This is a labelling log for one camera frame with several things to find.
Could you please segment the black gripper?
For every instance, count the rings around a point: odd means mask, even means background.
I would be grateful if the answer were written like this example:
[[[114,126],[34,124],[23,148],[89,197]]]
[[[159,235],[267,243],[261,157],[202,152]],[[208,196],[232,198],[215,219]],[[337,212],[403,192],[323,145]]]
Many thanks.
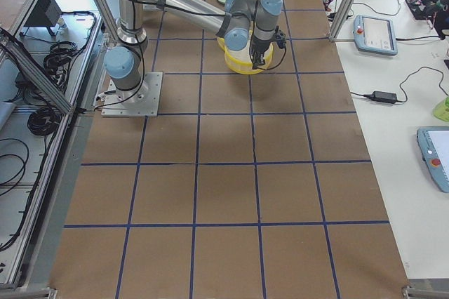
[[[252,69],[266,68],[265,52],[270,47],[269,40],[262,40],[253,37],[250,41],[250,59],[252,61]]]

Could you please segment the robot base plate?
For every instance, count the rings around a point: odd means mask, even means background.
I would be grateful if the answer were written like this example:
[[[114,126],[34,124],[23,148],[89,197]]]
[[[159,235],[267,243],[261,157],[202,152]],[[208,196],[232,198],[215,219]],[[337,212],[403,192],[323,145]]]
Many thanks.
[[[102,108],[101,115],[103,117],[157,117],[162,81],[162,72],[146,72],[141,86],[131,91],[121,91],[110,79],[108,90],[114,93],[106,95],[106,107]]]

